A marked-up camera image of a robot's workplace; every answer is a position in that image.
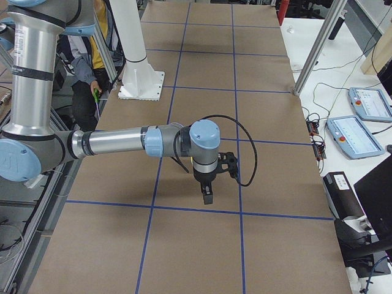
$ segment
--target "computer monitor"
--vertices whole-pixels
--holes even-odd
[[[368,249],[385,250],[392,257],[392,156],[355,183],[354,189],[380,240]]]

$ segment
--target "white pillar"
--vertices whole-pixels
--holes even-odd
[[[110,5],[127,60],[119,98],[159,100],[165,73],[148,63],[136,0],[110,0]]]

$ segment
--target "metal frame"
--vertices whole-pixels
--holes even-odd
[[[314,41],[313,47],[311,49],[311,52],[309,53],[309,56],[307,57],[307,60],[300,73],[300,76],[296,81],[295,87],[293,89],[294,95],[299,96],[303,88],[305,87],[307,79],[311,75],[313,67],[315,66],[317,59],[319,58],[320,53],[323,50],[325,41],[330,36],[337,22],[337,19],[341,15],[341,12],[344,6],[346,5],[346,3],[347,0],[333,1],[330,11],[328,12],[328,15],[326,16],[326,19],[323,23],[323,26],[321,27],[320,32],[318,33],[318,36]]]

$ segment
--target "red object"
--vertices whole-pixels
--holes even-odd
[[[282,25],[284,17],[286,16],[287,7],[290,3],[290,0],[282,0],[281,6],[279,7],[279,12],[277,14],[277,20],[279,20],[279,26]]]

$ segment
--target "hand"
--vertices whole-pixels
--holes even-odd
[[[93,94],[93,95],[94,95],[94,89],[98,89],[99,94],[102,94],[102,89],[99,87],[97,80],[92,81],[90,84],[91,94]]]

